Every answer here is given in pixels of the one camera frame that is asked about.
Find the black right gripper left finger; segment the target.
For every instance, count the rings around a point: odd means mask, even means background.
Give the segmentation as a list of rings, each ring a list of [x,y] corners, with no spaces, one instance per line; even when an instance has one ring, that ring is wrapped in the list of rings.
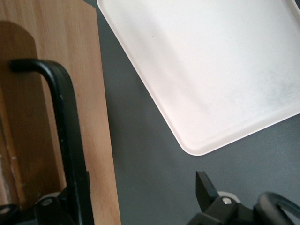
[[[33,206],[22,210],[17,204],[0,206],[2,225],[77,225],[73,206],[76,189],[66,186],[58,195],[49,194],[38,200]]]

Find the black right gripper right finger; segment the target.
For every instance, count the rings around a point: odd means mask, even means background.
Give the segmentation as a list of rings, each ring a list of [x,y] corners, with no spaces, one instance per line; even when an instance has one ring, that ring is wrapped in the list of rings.
[[[231,193],[218,192],[204,171],[196,172],[195,193],[201,212],[189,225],[256,225],[254,213]]]

